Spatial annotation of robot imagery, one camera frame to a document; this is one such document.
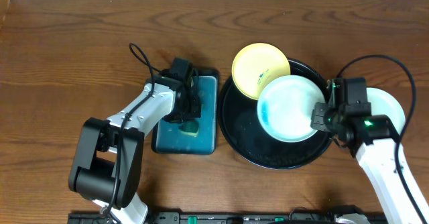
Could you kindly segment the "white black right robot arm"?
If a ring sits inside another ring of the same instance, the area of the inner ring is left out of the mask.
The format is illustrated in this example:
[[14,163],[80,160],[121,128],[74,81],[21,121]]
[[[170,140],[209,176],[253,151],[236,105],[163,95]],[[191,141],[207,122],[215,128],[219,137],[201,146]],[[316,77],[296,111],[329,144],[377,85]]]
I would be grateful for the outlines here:
[[428,203],[401,144],[405,122],[396,100],[317,103],[311,127],[334,134],[349,149],[370,180],[388,223],[427,223]]

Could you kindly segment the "pale green plate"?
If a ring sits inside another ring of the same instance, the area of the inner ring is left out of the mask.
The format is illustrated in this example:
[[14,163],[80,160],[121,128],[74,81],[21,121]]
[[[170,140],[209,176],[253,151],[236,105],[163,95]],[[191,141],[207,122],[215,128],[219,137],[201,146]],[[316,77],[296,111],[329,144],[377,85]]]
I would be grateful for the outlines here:
[[372,115],[386,115],[390,118],[396,131],[401,133],[406,117],[400,103],[388,92],[368,87],[367,100],[371,104]]

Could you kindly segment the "yellow plate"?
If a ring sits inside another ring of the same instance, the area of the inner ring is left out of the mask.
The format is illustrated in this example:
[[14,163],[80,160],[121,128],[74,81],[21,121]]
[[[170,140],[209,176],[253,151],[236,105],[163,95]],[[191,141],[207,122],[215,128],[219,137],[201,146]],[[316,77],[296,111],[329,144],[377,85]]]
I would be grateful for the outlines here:
[[235,86],[246,97],[258,100],[262,90],[273,80],[291,74],[286,55],[277,47],[254,43],[242,48],[232,64]]

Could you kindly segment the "light blue plate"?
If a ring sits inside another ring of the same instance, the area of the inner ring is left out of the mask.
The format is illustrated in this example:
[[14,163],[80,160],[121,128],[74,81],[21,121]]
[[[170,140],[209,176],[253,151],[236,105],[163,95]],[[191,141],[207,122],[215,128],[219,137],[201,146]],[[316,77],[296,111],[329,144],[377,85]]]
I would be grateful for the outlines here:
[[298,75],[282,76],[269,83],[257,101],[257,118],[263,130],[281,142],[301,142],[317,131],[311,128],[315,104],[325,102],[321,89]]

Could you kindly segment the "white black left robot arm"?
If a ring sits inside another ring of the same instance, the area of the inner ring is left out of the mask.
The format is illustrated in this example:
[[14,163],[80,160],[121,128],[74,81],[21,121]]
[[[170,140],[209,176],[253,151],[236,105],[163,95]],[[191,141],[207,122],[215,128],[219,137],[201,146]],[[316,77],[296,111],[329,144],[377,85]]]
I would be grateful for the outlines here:
[[68,187],[97,204],[113,223],[144,223],[147,205],[139,198],[143,142],[161,120],[184,123],[200,117],[200,77],[157,76],[120,112],[82,126]]

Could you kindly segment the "teal rectangular water tray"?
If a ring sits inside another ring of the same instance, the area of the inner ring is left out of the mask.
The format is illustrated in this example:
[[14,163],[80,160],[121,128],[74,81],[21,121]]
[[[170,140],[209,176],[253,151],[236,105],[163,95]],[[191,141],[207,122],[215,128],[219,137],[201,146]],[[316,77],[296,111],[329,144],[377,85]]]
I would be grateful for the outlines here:
[[215,69],[200,69],[198,76],[198,96],[201,101],[201,117],[196,118],[199,132],[196,137],[180,133],[181,123],[161,120],[154,127],[151,148],[157,154],[209,155],[217,144],[217,96],[219,72]]

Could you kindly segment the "black round tray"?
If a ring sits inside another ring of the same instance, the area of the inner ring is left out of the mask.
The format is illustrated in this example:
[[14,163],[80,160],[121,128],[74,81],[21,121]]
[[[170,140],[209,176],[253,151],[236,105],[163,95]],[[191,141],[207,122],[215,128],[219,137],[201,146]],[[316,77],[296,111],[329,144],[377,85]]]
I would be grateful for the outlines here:
[[[291,59],[290,75],[303,76],[322,91],[325,102],[330,93],[326,80],[307,64]],[[317,131],[294,143],[281,142],[266,133],[257,118],[257,101],[246,97],[229,77],[219,95],[217,115],[221,131],[230,146],[246,160],[265,168],[293,169],[320,157],[329,147],[332,134]]]

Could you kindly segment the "green and yellow sponge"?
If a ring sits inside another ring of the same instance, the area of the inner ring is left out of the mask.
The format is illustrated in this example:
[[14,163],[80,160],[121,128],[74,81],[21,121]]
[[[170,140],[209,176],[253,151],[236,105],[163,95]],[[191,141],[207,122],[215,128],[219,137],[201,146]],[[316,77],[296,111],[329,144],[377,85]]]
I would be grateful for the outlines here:
[[186,121],[178,127],[180,133],[196,137],[199,132],[199,123],[196,120]]

